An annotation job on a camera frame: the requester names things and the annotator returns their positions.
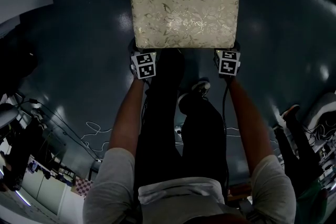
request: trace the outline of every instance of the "white t-shirt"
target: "white t-shirt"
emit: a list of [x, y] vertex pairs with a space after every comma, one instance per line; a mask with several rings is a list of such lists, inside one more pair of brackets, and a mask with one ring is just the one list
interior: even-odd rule
[[[87, 224], [115, 224], [134, 214], [134, 157], [122, 149], [105, 154], [83, 209]], [[253, 223], [294, 223], [296, 199], [290, 179], [274, 155], [265, 157], [252, 178]], [[242, 213], [224, 204], [218, 181], [205, 177], [168, 180], [139, 188], [144, 224], [182, 224], [200, 216]]]

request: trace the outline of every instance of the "white marker cube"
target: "white marker cube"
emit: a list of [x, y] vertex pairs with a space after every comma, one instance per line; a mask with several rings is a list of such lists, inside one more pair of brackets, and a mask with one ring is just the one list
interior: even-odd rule
[[218, 68], [219, 74], [225, 74], [230, 76], [237, 75], [240, 52], [228, 51], [228, 50], [215, 50], [215, 63]]
[[133, 70], [138, 79], [145, 79], [156, 75], [155, 59], [156, 52], [131, 57]]

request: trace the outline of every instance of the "floral pattern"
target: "floral pattern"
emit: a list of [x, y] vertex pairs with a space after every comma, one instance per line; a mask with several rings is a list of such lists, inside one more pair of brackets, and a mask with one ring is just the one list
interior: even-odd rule
[[131, 0], [140, 48], [231, 48], [238, 0]]

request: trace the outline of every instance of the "shiny floor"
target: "shiny floor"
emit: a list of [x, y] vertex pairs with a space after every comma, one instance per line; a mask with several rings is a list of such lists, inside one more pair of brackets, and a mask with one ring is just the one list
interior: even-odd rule
[[[276, 122], [274, 110], [281, 113], [299, 103], [302, 118], [318, 96], [335, 90], [335, 3], [239, 1], [237, 40], [242, 63], [237, 78], [270, 128]], [[86, 126], [87, 121], [99, 124], [102, 130], [111, 128], [131, 83], [127, 51], [134, 35], [130, 0], [54, 0], [53, 5], [24, 14], [22, 28], [36, 48], [39, 66], [25, 79], [21, 92], [56, 109], [80, 137], [95, 133]], [[183, 83], [208, 77], [212, 85], [208, 98], [221, 111], [225, 82], [216, 73], [213, 51], [189, 50], [186, 59]], [[176, 124], [183, 120], [177, 110]], [[228, 127], [237, 127], [229, 95], [226, 122]], [[86, 176], [93, 159], [62, 130], [55, 128], [54, 132], [67, 144], [63, 162]], [[230, 129], [228, 134], [239, 132]], [[100, 150], [109, 133], [86, 138], [90, 147]], [[270, 139], [274, 139], [271, 129]], [[248, 170], [240, 138], [230, 136], [227, 141], [230, 183], [244, 182]], [[96, 153], [102, 157], [103, 152]]]

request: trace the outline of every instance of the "gray sleeve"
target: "gray sleeve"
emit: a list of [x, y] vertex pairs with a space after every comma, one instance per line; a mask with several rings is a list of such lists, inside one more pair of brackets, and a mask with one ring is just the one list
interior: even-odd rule
[[123, 148], [105, 153], [96, 180], [86, 196], [84, 223], [120, 223], [133, 203], [134, 157]]
[[294, 223], [294, 189], [276, 156], [262, 159], [252, 174], [251, 184], [254, 209], [265, 217], [266, 222]]

